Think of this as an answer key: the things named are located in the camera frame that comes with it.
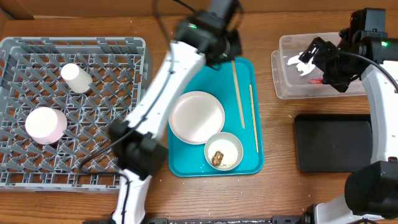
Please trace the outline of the pink small bowl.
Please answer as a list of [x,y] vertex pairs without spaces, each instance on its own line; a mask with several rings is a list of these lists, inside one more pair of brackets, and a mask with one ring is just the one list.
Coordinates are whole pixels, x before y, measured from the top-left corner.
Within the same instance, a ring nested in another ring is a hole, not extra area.
[[28,135],[42,145],[57,142],[67,128],[67,118],[60,111],[49,107],[34,109],[26,118],[25,130]]

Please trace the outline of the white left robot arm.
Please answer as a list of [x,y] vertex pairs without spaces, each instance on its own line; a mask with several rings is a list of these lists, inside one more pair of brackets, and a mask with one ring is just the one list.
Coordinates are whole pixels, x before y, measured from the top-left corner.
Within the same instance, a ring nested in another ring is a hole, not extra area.
[[238,29],[229,29],[238,0],[211,1],[207,9],[181,20],[154,81],[124,121],[109,126],[110,148],[122,177],[111,223],[141,223],[149,183],[168,149],[160,144],[170,112],[190,80],[204,67],[241,55]]

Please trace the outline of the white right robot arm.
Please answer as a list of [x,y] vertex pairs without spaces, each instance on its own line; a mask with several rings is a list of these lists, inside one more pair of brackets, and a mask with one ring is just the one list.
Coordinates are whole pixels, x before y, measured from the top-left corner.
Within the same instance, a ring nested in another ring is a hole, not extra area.
[[397,218],[397,39],[386,32],[386,11],[364,8],[351,14],[338,45],[320,37],[300,55],[323,72],[322,82],[345,92],[361,80],[373,131],[371,163],[351,173],[344,194],[312,205],[302,223],[376,223]]

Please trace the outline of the white napkin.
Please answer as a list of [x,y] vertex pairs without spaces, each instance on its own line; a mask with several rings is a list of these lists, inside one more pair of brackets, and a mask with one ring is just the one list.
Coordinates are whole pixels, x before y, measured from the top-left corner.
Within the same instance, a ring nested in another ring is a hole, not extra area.
[[287,61],[287,65],[296,65],[297,70],[301,73],[300,76],[306,76],[315,69],[315,65],[312,63],[312,59],[308,63],[304,63],[299,60],[300,55],[291,57]]

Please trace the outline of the red snack wrapper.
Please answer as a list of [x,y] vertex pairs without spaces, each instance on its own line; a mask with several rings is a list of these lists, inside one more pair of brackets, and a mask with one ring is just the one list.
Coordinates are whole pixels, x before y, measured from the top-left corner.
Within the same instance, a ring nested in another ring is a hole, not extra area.
[[308,81],[309,84],[312,85],[319,85],[319,84],[323,84],[323,78],[314,78],[314,79],[309,79]]

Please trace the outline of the pale green cup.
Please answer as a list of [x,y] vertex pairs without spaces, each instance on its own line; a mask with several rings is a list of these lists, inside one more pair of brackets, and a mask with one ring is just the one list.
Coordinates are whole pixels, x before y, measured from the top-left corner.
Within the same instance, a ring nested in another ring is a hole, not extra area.
[[77,64],[68,63],[60,71],[61,77],[75,93],[85,93],[90,89],[93,79],[89,73]]

